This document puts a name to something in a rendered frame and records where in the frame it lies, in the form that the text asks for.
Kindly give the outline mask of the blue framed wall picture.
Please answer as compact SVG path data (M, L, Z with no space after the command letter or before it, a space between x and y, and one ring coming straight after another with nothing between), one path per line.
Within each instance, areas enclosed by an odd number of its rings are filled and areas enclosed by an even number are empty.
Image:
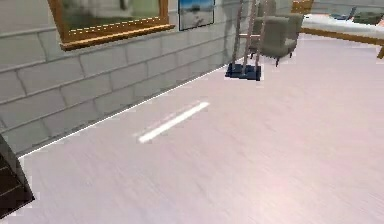
M179 30L190 30L214 23L215 0L178 0Z

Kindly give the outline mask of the dark blue laptop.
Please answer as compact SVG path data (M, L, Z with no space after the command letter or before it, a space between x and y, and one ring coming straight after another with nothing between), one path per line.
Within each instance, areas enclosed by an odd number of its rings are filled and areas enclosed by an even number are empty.
M347 14L331 13L329 14L329 17L336 20L349 20L354 16L356 9L357 9L356 7L352 7Z

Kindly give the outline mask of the dark green pillow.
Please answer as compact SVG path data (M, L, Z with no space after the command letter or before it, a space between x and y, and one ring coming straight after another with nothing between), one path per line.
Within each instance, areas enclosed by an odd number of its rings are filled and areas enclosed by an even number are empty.
M383 16L384 13L380 12L359 12L354 16L353 22L360 24L377 25L381 21Z

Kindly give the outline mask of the wooden framed window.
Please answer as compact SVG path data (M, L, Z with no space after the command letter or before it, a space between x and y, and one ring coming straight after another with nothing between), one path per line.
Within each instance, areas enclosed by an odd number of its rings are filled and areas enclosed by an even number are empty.
M169 0L47 0L63 51L171 30Z

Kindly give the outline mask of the pink stand with dark base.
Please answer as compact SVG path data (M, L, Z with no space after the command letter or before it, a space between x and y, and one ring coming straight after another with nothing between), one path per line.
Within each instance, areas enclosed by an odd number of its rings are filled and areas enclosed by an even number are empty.
M265 25L266 25L266 14L263 14L261 19L261 28L259 34L253 33L254 22L256 18L256 7L258 5L258 0L252 0L251 2L251 12L250 19L248 24L248 31L246 33L240 32L241 27L241 17L243 11L244 0L240 0L240 5L237 12L237 20L236 20L236 31L235 31L235 42L234 42L234 50L232 54L231 62L228 64L227 71L225 76L228 78L238 78L238 79L246 79L246 80L255 80L260 81L262 70L259 66L259 58L261 54L262 44L264 42L265 36ZM243 54L243 63L237 64L237 52L240 46L240 39L246 39L246 46ZM256 59L254 65L248 65L248 52L250 50L250 44L252 40L257 41L256 45Z

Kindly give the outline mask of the dark brown cabinet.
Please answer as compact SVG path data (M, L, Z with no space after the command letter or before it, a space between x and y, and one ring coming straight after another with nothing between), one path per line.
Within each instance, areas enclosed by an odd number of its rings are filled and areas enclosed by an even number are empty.
M19 159L0 134L0 219L34 200Z

